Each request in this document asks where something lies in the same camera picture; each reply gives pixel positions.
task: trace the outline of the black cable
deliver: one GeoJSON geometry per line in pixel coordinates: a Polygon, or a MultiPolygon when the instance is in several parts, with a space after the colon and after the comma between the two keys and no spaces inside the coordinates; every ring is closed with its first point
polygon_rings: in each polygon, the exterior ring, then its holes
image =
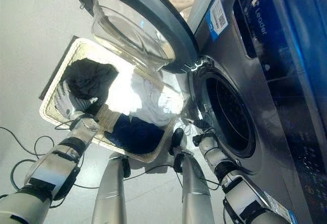
{"type": "Polygon", "coordinates": [[[216,188],[211,188],[211,187],[208,187],[210,190],[212,191],[216,191],[218,188],[219,188],[219,185],[216,187],[216,188]]]}
{"type": "Polygon", "coordinates": [[[8,194],[3,194],[3,195],[0,196],[0,199],[4,198],[4,197],[7,197],[7,196],[8,196],[8,194]]]}
{"type": "Polygon", "coordinates": [[[64,197],[63,200],[58,205],[52,205],[52,206],[50,206],[50,209],[54,209],[54,208],[57,208],[57,207],[61,206],[62,203],[65,201],[65,199],[66,199],[66,197],[64,197]]]}
{"type": "Polygon", "coordinates": [[[148,170],[144,171],[143,173],[141,173],[141,174],[139,174],[139,175],[136,175],[136,176],[134,176],[134,177],[126,178],[126,179],[124,179],[124,181],[132,180],[132,179],[137,178],[137,177],[140,177],[140,176],[142,176],[142,175],[144,175],[144,174],[146,174],[146,173],[148,173],[148,172],[150,172],[150,171],[152,171],[152,170],[154,170],[154,169],[157,169],[157,168],[159,168],[159,167],[164,167],[164,166],[169,166],[169,167],[172,167],[172,168],[173,168],[173,166],[170,165],[170,164],[162,164],[162,165],[158,165],[158,166],[152,167],[151,169],[148,169],[148,170]]]}
{"type": "Polygon", "coordinates": [[[175,173],[176,173],[176,176],[177,176],[177,179],[178,179],[178,181],[179,181],[179,184],[180,184],[181,188],[183,188],[183,184],[182,184],[182,182],[180,181],[180,179],[179,179],[179,176],[178,176],[177,172],[175,172],[175,173]]]}
{"type": "Polygon", "coordinates": [[[57,130],[57,131],[68,131],[69,128],[59,128],[59,127],[60,126],[63,126],[63,125],[66,125],[66,124],[68,124],[70,122],[73,122],[73,120],[68,120],[68,121],[66,121],[64,123],[61,123],[60,125],[58,125],[58,126],[55,127],[55,130],[57,130]]]}
{"type": "Polygon", "coordinates": [[[20,164],[24,163],[24,162],[36,162],[35,160],[33,159],[23,159],[23,160],[20,160],[18,163],[16,163],[14,165],[14,167],[12,167],[11,169],[11,172],[10,172],[10,182],[11,182],[11,185],[18,191],[19,190],[19,187],[16,185],[15,183],[15,180],[14,180],[14,172],[17,168],[17,166],[19,166],[20,164]]]}
{"type": "Polygon", "coordinates": [[[38,153],[36,152],[36,144],[37,144],[37,142],[38,142],[41,138],[48,138],[48,139],[50,139],[50,141],[52,142],[52,147],[55,146],[55,142],[53,141],[53,139],[52,139],[50,136],[40,136],[39,138],[37,138],[36,141],[35,141],[35,143],[34,143],[34,152],[35,152],[34,155],[37,157],[37,159],[40,159],[39,156],[45,155],[45,154],[38,154],[38,153]]]}
{"type": "Polygon", "coordinates": [[[201,180],[205,180],[205,181],[207,181],[207,182],[211,182],[211,183],[213,183],[213,184],[216,184],[217,185],[217,187],[216,188],[211,188],[211,187],[209,187],[208,186],[208,188],[210,189],[210,190],[213,190],[213,191],[216,191],[218,188],[219,188],[219,186],[220,186],[220,184],[219,183],[217,183],[217,182],[213,182],[213,181],[210,181],[210,180],[208,180],[208,179],[206,179],[206,178],[200,178],[201,180]]]}
{"type": "MultiPolygon", "coordinates": [[[[128,180],[131,180],[131,179],[134,179],[134,178],[140,177],[140,176],[142,176],[142,175],[144,175],[144,174],[146,174],[146,173],[148,173],[148,172],[150,172],[150,171],[152,171],[152,170],[154,170],[154,169],[157,169],[157,168],[159,168],[159,167],[164,167],[164,166],[168,166],[168,167],[172,167],[172,168],[173,168],[173,166],[170,165],[170,164],[162,164],[162,165],[158,165],[158,166],[152,167],[152,168],[150,168],[150,169],[144,171],[143,173],[138,174],[138,175],[136,175],[136,176],[134,176],[134,177],[129,177],[129,178],[123,179],[123,181],[128,181],[128,180]]],[[[178,175],[177,175],[177,178],[178,178],[178,180],[179,180],[180,186],[182,187],[182,183],[181,183],[181,181],[180,181],[178,175]]],[[[78,185],[78,184],[74,184],[74,186],[81,187],[81,188],[86,188],[86,189],[98,189],[98,188],[99,188],[99,187],[85,187],[85,186],[81,186],[81,185],[78,185]]]]}
{"type": "Polygon", "coordinates": [[[223,219],[224,219],[224,224],[226,224],[226,208],[224,206],[224,210],[223,210],[223,219]]]}
{"type": "Polygon", "coordinates": [[[98,189],[99,188],[99,187],[85,187],[85,186],[81,186],[81,185],[78,185],[78,184],[74,184],[74,186],[80,187],[80,188],[85,188],[85,189],[98,189]]]}
{"type": "MultiPolygon", "coordinates": [[[[4,127],[0,127],[0,129],[3,129],[3,130],[5,130],[5,131],[8,131],[14,138],[15,138],[15,140],[17,141],[17,143],[21,146],[21,148],[24,150],[24,151],[26,151],[27,153],[29,153],[29,154],[31,154],[31,155],[34,155],[34,156],[42,156],[42,155],[44,155],[44,154],[37,154],[37,153],[33,153],[33,152],[31,152],[31,151],[29,151],[28,149],[26,149],[22,144],[21,144],[21,142],[18,140],[18,138],[15,136],[15,134],[11,131],[11,130],[9,130],[9,129],[7,129],[7,128],[4,128],[4,127]]],[[[41,137],[39,137],[39,138],[37,138],[37,140],[36,141],[38,141],[40,138],[42,138],[42,137],[48,137],[48,138],[50,138],[51,139],[51,141],[53,142],[53,140],[52,140],[52,138],[50,137],[50,136],[41,136],[41,137]]]]}
{"type": "Polygon", "coordinates": [[[220,148],[218,146],[215,146],[213,148],[210,148],[208,151],[205,152],[205,154],[203,155],[203,157],[205,158],[206,154],[209,153],[211,150],[214,150],[214,149],[217,149],[217,148],[220,148]]]}
{"type": "Polygon", "coordinates": [[[206,179],[206,178],[200,178],[201,180],[205,180],[205,181],[207,181],[207,182],[211,182],[211,183],[213,183],[213,184],[216,184],[216,185],[220,185],[219,183],[217,183],[217,182],[213,182],[213,181],[210,181],[210,180],[208,180],[208,179],[206,179]]]}

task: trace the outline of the navy blue clothing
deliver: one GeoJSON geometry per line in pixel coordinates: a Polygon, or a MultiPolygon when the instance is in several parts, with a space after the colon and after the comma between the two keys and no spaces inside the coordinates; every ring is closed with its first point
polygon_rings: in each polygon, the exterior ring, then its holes
{"type": "Polygon", "coordinates": [[[105,137],[117,147],[133,154],[147,154],[155,150],[164,131],[152,123],[137,117],[120,115],[113,133],[104,132],[105,137]]]}

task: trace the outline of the white floor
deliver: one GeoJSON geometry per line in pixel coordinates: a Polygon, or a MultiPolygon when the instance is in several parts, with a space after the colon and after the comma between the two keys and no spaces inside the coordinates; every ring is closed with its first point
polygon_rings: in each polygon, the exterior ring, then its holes
{"type": "MultiPolygon", "coordinates": [[[[73,35],[92,39],[91,16],[79,9],[78,0],[0,0],[0,126],[11,129],[33,150],[35,139],[51,136],[56,143],[65,136],[42,120],[38,99],[73,35]]],[[[46,152],[48,142],[40,143],[46,152]]],[[[91,145],[77,183],[98,186],[112,152],[91,145]]],[[[203,158],[196,153],[206,177],[216,180],[203,158]]],[[[0,194],[12,193],[10,170],[19,160],[33,158],[9,133],[0,130],[0,194]]],[[[144,171],[131,163],[132,176],[144,171]]],[[[15,179],[22,185],[29,164],[17,169],[15,179]]],[[[147,174],[125,183],[128,223],[181,223],[181,187],[172,169],[147,174]]],[[[73,187],[62,206],[51,209],[45,223],[90,223],[96,190],[73,187]]],[[[222,220],[220,190],[212,191],[216,223],[222,220]]]]}

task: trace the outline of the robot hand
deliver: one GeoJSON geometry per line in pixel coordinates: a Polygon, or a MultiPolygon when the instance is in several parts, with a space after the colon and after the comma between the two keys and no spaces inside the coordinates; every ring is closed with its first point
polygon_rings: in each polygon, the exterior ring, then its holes
{"type": "Polygon", "coordinates": [[[58,85],[56,107],[74,120],[71,132],[31,166],[23,188],[1,200],[0,223],[42,223],[51,202],[67,196],[80,171],[78,162],[99,131],[96,118],[84,114],[96,100],[76,98],[67,82],[58,85]]]}
{"type": "Polygon", "coordinates": [[[84,114],[83,112],[97,100],[98,98],[96,97],[87,100],[75,97],[66,81],[62,84],[58,84],[55,94],[56,108],[62,116],[70,120],[75,120],[77,117],[84,114]]]}

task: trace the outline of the wicker basket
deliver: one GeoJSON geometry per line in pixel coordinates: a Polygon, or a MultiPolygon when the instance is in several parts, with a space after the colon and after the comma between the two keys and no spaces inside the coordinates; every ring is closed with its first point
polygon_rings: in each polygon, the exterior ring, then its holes
{"type": "MultiPolygon", "coordinates": [[[[104,47],[84,38],[78,38],[76,39],[69,51],[67,52],[67,55],[64,58],[64,61],[62,62],[55,78],[53,79],[44,99],[40,107],[40,115],[41,117],[54,124],[54,125],[60,125],[61,123],[67,122],[68,120],[64,118],[58,110],[55,108],[54,104],[54,94],[55,90],[57,88],[57,85],[59,81],[61,80],[61,77],[63,75],[63,72],[65,71],[66,67],[70,65],[72,62],[83,59],[83,58],[89,58],[91,60],[97,61],[99,63],[111,63],[113,64],[118,70],[120,68],[125,68],[125,65],[131,65],[127,61],[121,59],[114,53],[110,52],[109,50],[105,49],[104,47]]],[[[156,78],[153,78],[152,76],[148,75],[144,71],[141,71],[140,69],[135,68],[134,72],[138,73],[140,76],[143,78],[149,80],[152,84],[154,84],[156,87],[159,89],[164,86],[164,84],[157,80],[156,78]]],[[[176,118],[173,118],[169,124],[165,127],[165,133],[158,145],[158,147],[151,153],[148,154],[142,154],[142,155],[137,155],[137,154],[131,154],[129,152],[124,151],[121,148],[116,147],[112,142],[107,140],[104,136],[104,124],[103,123],[115,123],[117,120],[119,114],[118,113],[111,113],[110,116],[112,119],[107,119],[104,121],[103,114],[102,114],[102,109],[97,113],[96,117],[100,119],[99,125],[100,125],[100,132],[93,138],[92,142],[96,143],[100,146],[103,146],[105,148],[108,148],[110,150],[113,150],[115,152],[118,152],[120,154],[127,155],[133,159],[145,162],[145,163],[150,163],[156,159],[156,157],[159,155],[162,147],[164,146],[165,142],[167,140],[170,140],[172,134],[173,134],[173,127],[176,123],[176,118]]],[[[69,128],[69,123],[66,125],[62,125],[63,128],[69,128]]]]}

